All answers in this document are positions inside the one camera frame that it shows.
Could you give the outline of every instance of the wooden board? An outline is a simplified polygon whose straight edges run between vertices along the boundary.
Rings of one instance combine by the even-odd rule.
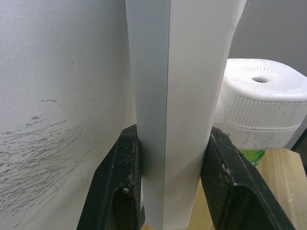
[[[294,227],[306,229],[307,178],[299,154],[287,149],[267,150],[257,168]],[[153,229],[145,224],[142,230]],[[214,230],[201,183],[188,230]]]

